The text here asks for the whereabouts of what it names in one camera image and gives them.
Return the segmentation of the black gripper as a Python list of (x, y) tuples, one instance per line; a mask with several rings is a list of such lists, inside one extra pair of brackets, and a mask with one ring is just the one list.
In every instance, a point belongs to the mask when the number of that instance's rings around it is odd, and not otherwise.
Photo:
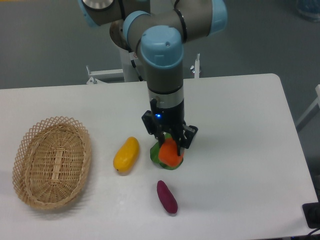
[(181, 156), (183, 149), (189, 149), (198, 132), (198, 127), (185, 124), (184, 100), (174, 107), (161, 108), (159, 101), (153, 98), (150, 109), (141, 117), (147, 132), (154, 135), (159, 148), (166, 140), (166, 133), (169, 133), (176, 140), (177, 155)]

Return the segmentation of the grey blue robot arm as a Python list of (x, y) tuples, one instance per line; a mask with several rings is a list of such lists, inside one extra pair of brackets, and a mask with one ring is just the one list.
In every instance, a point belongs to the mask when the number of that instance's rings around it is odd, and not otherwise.
[(170, 134), (177, 155), (188, 149), (198, 129), (184, 120), (184, 44), (222, 31), (228, 22), (222, 0), (176, 0), (173, 9), (151, 14), (148, 0), (81, 0), (89, 25), (123, 20), (122, 35), (142, 63), (150, 110), (142, 121), (162, 145)]

